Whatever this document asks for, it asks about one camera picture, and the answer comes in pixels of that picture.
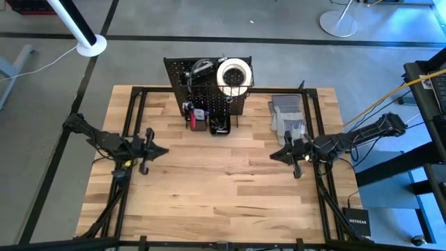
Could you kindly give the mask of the blue desk leg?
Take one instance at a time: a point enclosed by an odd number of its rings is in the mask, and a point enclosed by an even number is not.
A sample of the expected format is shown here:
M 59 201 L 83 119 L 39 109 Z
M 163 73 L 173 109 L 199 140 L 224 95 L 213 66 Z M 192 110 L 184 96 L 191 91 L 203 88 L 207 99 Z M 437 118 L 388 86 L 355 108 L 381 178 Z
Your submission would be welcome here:
M 421 195 L 426 195 L 432 193 L 433 190 L 428 180 L 425 181 L 416 181 L 413 173 L 411 171 L 408 172 L 408 176 L 410 179 L 410 184 L 408 185 L 408 191 L 415 195 L 417 200 L 417 204 L 419 206 L 418 209 L 415 210 L 417 219 L 419 221 L 420 227 L 422 229 L 422 233 L 419 235 L 424 235 L 426 239 L 426 244 L 435 244 L 436 239 L 434 236 L 434 232 L 432 230 L 431 224 L 429 222 L 427 211 L 424 207 L 424 204 L 420 198 Z

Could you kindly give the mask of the black desk beam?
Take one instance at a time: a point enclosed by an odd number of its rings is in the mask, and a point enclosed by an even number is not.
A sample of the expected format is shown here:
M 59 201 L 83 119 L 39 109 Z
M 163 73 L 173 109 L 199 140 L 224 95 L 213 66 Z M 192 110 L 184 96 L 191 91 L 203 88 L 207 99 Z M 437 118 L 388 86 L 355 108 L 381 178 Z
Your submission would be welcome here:
M 442 162 L 435 144 L 433 142 L 418 146 L 417 148 L 398 155 L 395 158 L 381 162 L 377 165 L 361 171 L 355 175 L 357 185 L 362 187 L 383 179 L 390 178 L 412 169 L 421 167 L 424 164 L 437 164 Z

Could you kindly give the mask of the white round stand base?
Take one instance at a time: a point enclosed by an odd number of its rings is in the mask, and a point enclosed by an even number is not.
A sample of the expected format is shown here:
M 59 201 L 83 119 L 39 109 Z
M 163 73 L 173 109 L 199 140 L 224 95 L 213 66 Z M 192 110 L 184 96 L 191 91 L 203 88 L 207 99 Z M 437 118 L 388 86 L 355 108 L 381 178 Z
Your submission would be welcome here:
M 319 17 L 319 24 L 324 32 L 338 38 L 347 38 L 357 31 L 355 18 L 348 13 L 349 8 L 355 0 L 348 0 L 342 11 L 329 10 Z

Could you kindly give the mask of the black Netgear router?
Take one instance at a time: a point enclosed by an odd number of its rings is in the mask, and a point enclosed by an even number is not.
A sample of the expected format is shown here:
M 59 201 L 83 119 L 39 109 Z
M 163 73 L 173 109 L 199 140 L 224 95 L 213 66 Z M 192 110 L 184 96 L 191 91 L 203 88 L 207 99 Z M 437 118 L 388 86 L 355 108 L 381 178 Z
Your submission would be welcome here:
M 365 209 L 343 208 L 344 215 L 355 231 L 364 238 L 371 238 L 369 212 Z

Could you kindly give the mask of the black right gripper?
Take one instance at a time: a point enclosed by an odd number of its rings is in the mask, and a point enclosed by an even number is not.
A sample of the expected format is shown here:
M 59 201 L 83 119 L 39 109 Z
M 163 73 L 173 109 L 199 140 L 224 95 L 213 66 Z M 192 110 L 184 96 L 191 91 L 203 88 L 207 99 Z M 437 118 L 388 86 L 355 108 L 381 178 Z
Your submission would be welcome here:
M 305 142 L 303 139 L 293 139 L 289 131 L 285 132 L 284 140 L 284 147 L 271 153 L 270 159 L 292 166 L 293 177 L 301 178 L 302 167 L 298 162 L 312 162 L 314 157 L 312 143 Z

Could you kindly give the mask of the grey desk leg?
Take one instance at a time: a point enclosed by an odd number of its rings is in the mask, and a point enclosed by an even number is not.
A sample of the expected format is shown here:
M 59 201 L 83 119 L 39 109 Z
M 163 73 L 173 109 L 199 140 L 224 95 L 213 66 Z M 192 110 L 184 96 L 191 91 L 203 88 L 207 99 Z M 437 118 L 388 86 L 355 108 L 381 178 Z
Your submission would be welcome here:
M 15 82 L 17 81 L 17 78 L 20 74 L 22 74 L 26 62 L 33 53 L 33 46 L 25 45 L 13 63 L 10 63 L 0 56 L 0 85 L 3 83 L 6 85 L 3 92 L 1 92 L 0 89 L 0 110 L 5 107 L 6 101 L 15 85 Z

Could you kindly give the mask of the white floor lamp base left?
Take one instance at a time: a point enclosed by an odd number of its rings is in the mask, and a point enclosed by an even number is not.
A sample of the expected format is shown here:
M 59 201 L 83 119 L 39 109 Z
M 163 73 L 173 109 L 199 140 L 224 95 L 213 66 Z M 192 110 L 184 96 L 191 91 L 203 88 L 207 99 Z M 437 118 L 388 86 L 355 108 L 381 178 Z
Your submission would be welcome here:
M 77 40 L 77 53 L 85 57 L 98 56 L 107 48 L 104 36 L 92 31 L 72 0 L 46 0 Z

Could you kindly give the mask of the black laptop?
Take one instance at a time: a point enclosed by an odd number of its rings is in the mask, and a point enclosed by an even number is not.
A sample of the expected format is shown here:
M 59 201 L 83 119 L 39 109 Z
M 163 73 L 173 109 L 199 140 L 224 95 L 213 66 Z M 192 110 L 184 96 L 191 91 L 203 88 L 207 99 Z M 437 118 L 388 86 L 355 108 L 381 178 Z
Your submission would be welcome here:
M 432 77 L 431 85 L 440 113 L 446 116 L 446 73 Z

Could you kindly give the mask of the black plastic bin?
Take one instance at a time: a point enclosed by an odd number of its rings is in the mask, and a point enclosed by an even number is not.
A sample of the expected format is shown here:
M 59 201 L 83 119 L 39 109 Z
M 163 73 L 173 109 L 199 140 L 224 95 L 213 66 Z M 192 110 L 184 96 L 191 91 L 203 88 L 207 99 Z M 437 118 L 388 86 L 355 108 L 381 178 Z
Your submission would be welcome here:
M 226 114 L 209 116 L 209 131 L 211 135 L 228 135 L 231 132 L 231 117 Z
M 198 121 L 198 120 L 196 120 L 195 131 L 206 131 L 207 130 L 207 118 L 208 118 L 208 114 L 206 113 L 206 120 L 205 121 Z M 186 126 L 190 129 L 190 114 L 186 114 L 185 113 L 185 121 L 186 121 Z

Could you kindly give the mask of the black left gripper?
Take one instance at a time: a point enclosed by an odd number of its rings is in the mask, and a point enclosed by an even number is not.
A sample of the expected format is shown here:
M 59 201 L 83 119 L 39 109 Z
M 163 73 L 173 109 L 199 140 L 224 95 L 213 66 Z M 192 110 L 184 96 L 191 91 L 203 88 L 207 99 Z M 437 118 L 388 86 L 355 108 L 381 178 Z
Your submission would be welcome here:
M 153 149 L 156 151 L 155 153 L 151 149 L 151 143 L 154 139 L 155 133 L 152 128 L 146 129 L 146 138 L 143 139 L 139 136 L 139 134 L 135 134 L 132 137 L 132 149 L 134 150 L 135 158 L 141 158 L 142 161 L 139 164 L 139 172 L 142 175 L 147 175 L 149 172 L 148 166 L 146 164 L 147 161 L 153 161 L 156 158 L 159 158 L 163 155 L 168 154 L 169 149 L 158 146 L 156 143 L 153 143 Z

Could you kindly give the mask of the grey striped work glove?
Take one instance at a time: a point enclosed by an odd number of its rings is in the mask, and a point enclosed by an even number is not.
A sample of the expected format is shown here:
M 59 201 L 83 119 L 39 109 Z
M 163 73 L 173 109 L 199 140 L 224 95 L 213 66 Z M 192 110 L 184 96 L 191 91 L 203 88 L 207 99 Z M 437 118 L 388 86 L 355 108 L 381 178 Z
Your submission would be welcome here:
M 277 133 L 279 145 L 285 145 L 285 132 L 290 132 L 292 140 L 306 133 L 299 95 L 274 95 L 268 108 L 272 116 L 271 130 Z

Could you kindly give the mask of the black crate red trim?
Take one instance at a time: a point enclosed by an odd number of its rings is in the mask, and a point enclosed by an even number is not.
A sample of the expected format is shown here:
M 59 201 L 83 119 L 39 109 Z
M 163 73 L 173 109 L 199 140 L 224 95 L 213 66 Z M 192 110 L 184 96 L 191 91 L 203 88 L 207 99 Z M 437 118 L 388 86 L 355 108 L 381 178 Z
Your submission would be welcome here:
M 5 0 L 12 11 L 20 15 L 55 15 L 47 0 Z

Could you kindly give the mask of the black desk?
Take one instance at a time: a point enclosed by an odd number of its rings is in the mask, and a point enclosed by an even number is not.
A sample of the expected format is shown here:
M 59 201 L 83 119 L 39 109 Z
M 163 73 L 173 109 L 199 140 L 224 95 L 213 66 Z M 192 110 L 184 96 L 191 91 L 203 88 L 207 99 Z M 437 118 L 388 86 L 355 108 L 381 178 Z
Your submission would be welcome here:
M 431 85 L 432 77 L 446 73 L 446 47 L 427 61 L 407 63 L 403 67 L 431 138 L 430 142 L 435 144 L 443 159 L 437 164 L 427 164 L 425 172 L 440 213 L 446 222 L 446 116 L 440 113 Z

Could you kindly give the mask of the white tape roll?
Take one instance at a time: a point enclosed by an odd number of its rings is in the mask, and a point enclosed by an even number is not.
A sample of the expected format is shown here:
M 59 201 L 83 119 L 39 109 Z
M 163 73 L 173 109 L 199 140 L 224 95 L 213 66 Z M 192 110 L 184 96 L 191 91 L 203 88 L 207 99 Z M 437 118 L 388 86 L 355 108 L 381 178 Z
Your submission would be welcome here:
M 224 81 L 224 74 L 228 70 L 239 70 L 243 74 L 244 81 L 239 86 L 229 86 Z M 252 85 L 253 82 L 253 73 L 251 67 L 243 61 L 242 59 L 227 59 L 223 63 L 220 64 L 217 69 L 217 86 L 222 93 L 227 96 L 240 96 L 248 91 L 248 88 Z

